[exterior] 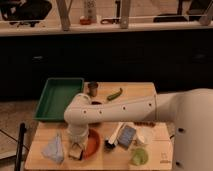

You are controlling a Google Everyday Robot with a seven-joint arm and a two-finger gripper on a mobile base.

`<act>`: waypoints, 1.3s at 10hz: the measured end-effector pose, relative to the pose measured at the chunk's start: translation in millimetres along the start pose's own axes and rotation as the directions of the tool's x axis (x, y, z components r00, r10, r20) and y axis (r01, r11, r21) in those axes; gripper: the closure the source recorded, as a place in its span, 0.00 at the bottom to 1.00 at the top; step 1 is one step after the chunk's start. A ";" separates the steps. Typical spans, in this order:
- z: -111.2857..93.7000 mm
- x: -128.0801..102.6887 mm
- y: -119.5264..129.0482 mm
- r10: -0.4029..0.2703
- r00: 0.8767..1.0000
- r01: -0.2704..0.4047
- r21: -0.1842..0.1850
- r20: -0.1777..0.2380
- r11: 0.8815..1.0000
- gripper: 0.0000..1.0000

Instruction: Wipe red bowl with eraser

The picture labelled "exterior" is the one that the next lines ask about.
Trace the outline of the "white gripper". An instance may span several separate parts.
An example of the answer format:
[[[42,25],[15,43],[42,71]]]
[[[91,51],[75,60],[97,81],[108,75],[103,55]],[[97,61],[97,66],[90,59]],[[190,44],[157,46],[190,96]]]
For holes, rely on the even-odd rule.
[[[73,143],[83,143],[89,135],[89,126],[69,124],[67,128],[69,139]]]

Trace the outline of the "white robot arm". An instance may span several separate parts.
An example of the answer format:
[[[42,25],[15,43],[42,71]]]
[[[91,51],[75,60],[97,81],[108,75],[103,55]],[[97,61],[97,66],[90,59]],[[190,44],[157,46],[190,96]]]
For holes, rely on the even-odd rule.
[[[172,171],[213,171],[213,89],[199,88],[93,105],[76,95],[64,112],[70,138],[80,142],[97,122],[170,121],[175,124]]]

